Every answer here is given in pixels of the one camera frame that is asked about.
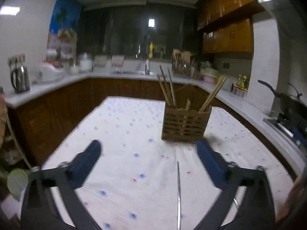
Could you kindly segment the oil bottles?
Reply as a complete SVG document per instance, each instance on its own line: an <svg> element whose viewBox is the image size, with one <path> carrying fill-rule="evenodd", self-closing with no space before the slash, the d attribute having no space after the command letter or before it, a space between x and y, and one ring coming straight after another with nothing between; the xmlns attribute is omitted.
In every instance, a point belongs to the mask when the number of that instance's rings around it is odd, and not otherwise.
<svg viewBox="0 0 307 230"><path fill-rule="evenodd" d="M241 76L239 74L237 82L236 82L236 86L241 88L241 89L247 89L248 87L248 77L247 76Z"/></svg>

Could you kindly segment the long wooden chopstick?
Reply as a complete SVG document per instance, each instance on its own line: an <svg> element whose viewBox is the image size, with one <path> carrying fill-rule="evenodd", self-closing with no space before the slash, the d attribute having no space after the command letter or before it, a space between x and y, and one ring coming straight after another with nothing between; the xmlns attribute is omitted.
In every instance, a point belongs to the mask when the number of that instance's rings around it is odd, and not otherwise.
<svg viewBox="0 0 307 230"><path fill-rule="evenodd" d="M169 100L169 104L171 107L174 107L174 102L173 102L173 99L172 99L172 94L171 94L171 90L170 90L170 87L167 83L167 79L166 79L166 76L164 74L164 71L162 69L162 66L160 66L160 71L161 71L161 74L162 74L162 77L163 77L163 81L164 81L164 86L165 86L165 91L166 91L166 94L168 96L168 100Z"/></svg>

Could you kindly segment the spice jar set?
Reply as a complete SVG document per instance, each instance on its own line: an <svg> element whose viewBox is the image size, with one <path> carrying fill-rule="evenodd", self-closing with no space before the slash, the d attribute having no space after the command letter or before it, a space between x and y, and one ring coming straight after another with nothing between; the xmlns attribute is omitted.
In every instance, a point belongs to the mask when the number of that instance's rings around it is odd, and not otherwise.
<svg viewBox="0 0 307 230"><path fill-rule="evenodd" d="M230 92L237 97L244 98L247 95L248 90L238 87L236 85L232 85Z"/></svg>

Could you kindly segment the gas stove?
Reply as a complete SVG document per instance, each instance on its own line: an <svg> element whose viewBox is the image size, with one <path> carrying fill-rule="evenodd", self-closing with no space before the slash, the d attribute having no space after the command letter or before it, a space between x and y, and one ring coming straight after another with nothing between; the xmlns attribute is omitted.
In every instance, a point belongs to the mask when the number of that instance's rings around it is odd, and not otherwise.
<svg viewBox="0 0 307 230"><path fill-rule="evenodd" d="M288 129L285 124L279 122L277 118L264 118L263 121L290 144L294 144L298 148L306 149L306 137L300 133L297 128Z"/></svg>

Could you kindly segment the upper wooden wall cabinets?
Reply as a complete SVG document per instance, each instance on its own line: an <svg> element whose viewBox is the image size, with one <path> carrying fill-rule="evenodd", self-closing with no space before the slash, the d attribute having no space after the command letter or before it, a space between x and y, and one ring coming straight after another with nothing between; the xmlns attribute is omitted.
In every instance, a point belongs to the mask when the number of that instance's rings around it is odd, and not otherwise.
<svg viewBox="0 0 307 230"><path fill-rule="evenodd" d="M198 0L202 52L253 56L252 16L264 11L257 0Z"/></svg>

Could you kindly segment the stacked green pink bowls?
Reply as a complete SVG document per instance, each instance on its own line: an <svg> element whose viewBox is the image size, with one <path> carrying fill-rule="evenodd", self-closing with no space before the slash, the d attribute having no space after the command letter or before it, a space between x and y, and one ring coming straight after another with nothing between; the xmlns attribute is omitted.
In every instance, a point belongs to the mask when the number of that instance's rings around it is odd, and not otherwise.
<svg viewBox="0 0 307 230"><path fill-rule="evenodd" d="M202 72L205 83L216 84L219 77L219 72L213 68L207 67Z"/></svg>

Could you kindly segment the chrome sink faucet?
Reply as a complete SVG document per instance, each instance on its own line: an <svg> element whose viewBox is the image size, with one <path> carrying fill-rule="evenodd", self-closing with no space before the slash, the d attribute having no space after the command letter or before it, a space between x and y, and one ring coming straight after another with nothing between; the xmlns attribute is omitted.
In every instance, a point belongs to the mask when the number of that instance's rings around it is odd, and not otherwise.
<svg viewBox="0 0 307 230"><path fill-rule="evenodd" d="M145 75L150 74L150 61L146 53L140 54L140 59L138 60L137 71L142 71Z"/></svg>

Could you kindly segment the stainless electric kettle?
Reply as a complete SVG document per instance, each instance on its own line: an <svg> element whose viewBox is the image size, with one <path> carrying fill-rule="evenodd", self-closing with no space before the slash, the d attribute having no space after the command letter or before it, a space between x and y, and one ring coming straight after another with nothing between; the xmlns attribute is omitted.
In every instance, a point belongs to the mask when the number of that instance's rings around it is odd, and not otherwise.
<svg viewBox="0 0 307 230"><path fill-rule="evenodd" d="M16 60L14 68L10 73L10 81L16 94L21 94L30 90L29 75L26 66L21 61Z"/></svg>

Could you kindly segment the hanging dish cloth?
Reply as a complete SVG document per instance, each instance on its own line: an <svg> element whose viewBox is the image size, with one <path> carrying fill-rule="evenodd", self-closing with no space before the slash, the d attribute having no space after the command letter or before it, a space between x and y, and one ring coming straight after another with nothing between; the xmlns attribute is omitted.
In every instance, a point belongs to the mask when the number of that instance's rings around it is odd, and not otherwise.
<svg viewBox="0 0 307 230"><path fill-rule="evenodd" d="M122 67L124 63L123 55L113 55L111 59L112 67Z"/></svg>
<svg viewBox="0 0 307 230"><path fill-rule="evenodd" d="M106 67L107 56L106 55L96 55L94 63L96 67Z"/></svg>

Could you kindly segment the short wooden chopstick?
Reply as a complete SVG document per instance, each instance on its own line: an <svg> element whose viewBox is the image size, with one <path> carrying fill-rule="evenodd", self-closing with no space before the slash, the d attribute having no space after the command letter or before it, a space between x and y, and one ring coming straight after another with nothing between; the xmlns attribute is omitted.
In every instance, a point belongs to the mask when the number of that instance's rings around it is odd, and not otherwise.
<svg viewBox="0 0 307 230"><path fill-rule="evenodd" d="M169 74L171 95L172 95L172 100L173 100L174 108L177 108L176 97L175 97L175 92L174 92L174 86L173 86L173 81L172 81L171 72L170 72L169 67L168 67L168 74Z"/></svg>

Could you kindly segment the wall power socket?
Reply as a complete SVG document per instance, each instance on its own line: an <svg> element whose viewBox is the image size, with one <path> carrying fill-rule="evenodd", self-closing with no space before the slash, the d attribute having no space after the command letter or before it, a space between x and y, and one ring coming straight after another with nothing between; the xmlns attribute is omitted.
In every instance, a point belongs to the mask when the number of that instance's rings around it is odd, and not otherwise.
<svg viewBox="0 0 307 230"><path fill-rule="evenodd" d="M13 64L17 64L17 63L24 63L24 62L25 62L25 54L24 53L8 57L8 65L13 65Z"/></svg>

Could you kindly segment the wooden slatted utensil holder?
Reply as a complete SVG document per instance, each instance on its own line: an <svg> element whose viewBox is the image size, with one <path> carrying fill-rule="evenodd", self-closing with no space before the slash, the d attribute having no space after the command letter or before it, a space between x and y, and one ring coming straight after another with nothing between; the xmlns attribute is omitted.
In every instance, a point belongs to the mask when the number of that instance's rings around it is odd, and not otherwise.
<svg viewBox="0 0 307 230"><path fill-rule="evenodd" d="M202 139L209 122L212 106L202 108L206 98L192 84L175 90L177 107L165 105L162 124L163 140L194 142Z"/></svg>

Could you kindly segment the white red rice cooker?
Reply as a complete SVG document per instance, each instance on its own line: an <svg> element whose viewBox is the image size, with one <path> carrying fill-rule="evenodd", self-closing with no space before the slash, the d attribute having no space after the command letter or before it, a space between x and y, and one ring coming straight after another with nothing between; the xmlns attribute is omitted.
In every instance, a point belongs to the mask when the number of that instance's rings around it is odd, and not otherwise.
<svg viewBox="0 0 307 230"><path fill-rule="evenodd" d="M55 67L51 63L43 62L37 67L37 81L39 83L51 83L64 77L63 67Z"/></svg>

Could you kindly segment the yellow detergent bottle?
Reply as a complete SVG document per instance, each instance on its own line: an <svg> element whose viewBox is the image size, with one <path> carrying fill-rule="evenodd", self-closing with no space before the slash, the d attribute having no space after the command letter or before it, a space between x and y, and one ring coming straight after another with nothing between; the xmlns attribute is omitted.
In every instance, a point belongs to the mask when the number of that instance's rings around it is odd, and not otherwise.
<svg viewBox="0 0 307 230"><path fill-rule="evenodd" d="M149 54L148 54L148 58L152 59L154 56L154 44L153 42L150 43L149 45Z"/></svg>

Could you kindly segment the dark kitchen window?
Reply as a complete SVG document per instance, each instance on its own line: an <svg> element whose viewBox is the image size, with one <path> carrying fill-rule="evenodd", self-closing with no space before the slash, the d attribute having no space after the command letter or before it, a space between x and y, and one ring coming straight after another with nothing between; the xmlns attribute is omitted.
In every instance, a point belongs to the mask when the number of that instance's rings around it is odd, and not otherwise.
<svg viewBox="0 0 307 230"><path fill-rule="evenodd" d="M148 3L84 10L77 53L145 59L153 44L153 56L169 60L174 49L195 49L196 31L194 8Z"/></svg>

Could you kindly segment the countertop cutlery rack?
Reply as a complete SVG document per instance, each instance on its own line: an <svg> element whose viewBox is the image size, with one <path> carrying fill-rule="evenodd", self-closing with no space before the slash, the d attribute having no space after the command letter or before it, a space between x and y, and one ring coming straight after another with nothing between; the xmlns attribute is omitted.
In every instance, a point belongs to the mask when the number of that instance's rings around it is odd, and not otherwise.
<svg viewBox="0 0 307 230"><path fill-rule="evenodd" d="M179 49L173 49L171 55L172 73L175 76L191 78L192 56L193 54L190 51L181 52Z"/></svg>

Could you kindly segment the tropical fruit wall poster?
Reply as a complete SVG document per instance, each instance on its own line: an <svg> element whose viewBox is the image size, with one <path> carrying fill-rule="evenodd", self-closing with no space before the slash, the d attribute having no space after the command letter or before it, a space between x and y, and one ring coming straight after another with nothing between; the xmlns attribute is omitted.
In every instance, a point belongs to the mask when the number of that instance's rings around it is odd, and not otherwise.
<svg viewBox="0 0 307 230"><path fill-rule="evenodd" d="M47 51L56 51L58 59L76 56L78 23L82 5L77 0L56 0L51 15Z"/></svg>

